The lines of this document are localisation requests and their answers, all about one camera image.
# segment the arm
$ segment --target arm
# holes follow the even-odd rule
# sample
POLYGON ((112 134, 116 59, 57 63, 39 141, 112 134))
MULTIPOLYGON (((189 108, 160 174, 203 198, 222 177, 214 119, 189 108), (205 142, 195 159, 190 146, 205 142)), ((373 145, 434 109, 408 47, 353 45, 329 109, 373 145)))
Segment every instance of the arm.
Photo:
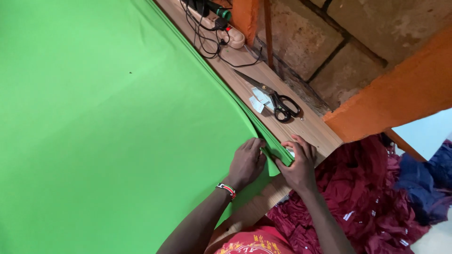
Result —
MULTIPOLYGON (((264 169, 267 158, 260 151, 265 141, 251 138, 237 149, 228 176, 222 181, 240 192, 252 183, 264 169)), ((220 216, 231 201, 231 195, 224 189, 215 188, 176 227, 156 254, 199 254, 204 253, 220 216)))
POLYGON ((289 186, 306 204, 323 252, 325 254, 356 253, 317 189, 314 174, 317 149, 298 135, 292 135, 292 138, 296 142, 286 141, 281 145, 293 148, 295 161, 290 167, 286 167, 279 159, 275 159, 275 163, 289 186))

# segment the red shirt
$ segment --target red shirt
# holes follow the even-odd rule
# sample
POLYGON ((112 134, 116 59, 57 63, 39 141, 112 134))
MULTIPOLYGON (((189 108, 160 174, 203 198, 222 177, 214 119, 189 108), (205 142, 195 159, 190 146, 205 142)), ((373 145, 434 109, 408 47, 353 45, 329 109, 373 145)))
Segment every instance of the red shirt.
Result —
POLYGON ((294 254, 289 243, 274 226, 262 225, 268 224, 268 221, 264 217, 253 227, 216 242, 211 247, 220 248, 214 254, 294 254))

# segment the person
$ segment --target person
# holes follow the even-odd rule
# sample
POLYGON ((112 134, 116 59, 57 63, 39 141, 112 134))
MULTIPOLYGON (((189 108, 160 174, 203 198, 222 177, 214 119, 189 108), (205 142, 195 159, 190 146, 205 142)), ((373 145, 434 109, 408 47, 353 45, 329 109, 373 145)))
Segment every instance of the person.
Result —
MULTIPOLYGON (((295 141, 282 142, 291 147, 295 160, 290 167, 274 158, 276 165, 291 188, 306 204, 312 217, 320 247, 325 254, 354 254, 349 240, 331 215, 325 200, 317 190, 314 175, 316 148, 298 135, 295 141)), ((251 138, 241 145, 234 154, 229 174, 222 181, 239 193, 245 186, 256 180, 264 169, 266 156, 260 151, 265 141, 251 138)), ((215 188, 168 236, 157 254, 293 254, 293 250, 272 226, 270 219, 262 218, 253 227, 232 234, 223 240, 207 245, 220 216, 231 202, 231 192, 215 188)))

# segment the power strip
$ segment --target power strip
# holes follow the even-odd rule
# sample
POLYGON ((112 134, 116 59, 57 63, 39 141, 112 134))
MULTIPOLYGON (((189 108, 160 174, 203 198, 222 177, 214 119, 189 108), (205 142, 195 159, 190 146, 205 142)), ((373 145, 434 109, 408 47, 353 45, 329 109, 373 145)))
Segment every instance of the power strip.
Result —
MULTIPOLYGON (((173 0, 173 3, 176 4, 181 9, 187 8, 187 5, 184 2, 182 2, 182 5, 183 5, 183 7, 182 7, 180 0, 173 0)), ((199 22, 199 20, 201 20, 201 15, 197 11, 193 10, 190 6, 188 6, 188 10, 193 14, 193 16, 195 17, 195 19, 198 22, 199 22)), ((209 15, 207 17, 202 18, 201 24, 208 29, 212 29, 215 26, 215 20, 217 18, 219 18, 218 15, 216 15, 212 11, 209 11, 209 15)), ((223 39, 225 42, 227 42, 229 40, 228 45, 233 48, 239 49, 239 48, 243 47, 243 45, 245 44, 245 36, 239 30, 235 29, 230 24, 228 24, 228 27, 226 29, 228 30, 227 32, 217 30, 216 32, 217 32, 218 37, 223 39)))

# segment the person's left hand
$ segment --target person's left hand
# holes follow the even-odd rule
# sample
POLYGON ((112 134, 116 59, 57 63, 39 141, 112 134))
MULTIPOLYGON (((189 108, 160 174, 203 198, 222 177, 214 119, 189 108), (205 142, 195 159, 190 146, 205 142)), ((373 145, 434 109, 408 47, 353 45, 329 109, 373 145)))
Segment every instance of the person's left hand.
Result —
POLYGON ((267 157, 261 152, 261 147, 265 147, 265 140, 253 137, 235 151, 229 167, 229 175, 223 183, 234 188, 236 193, 256 180, 262 173, 267 157))

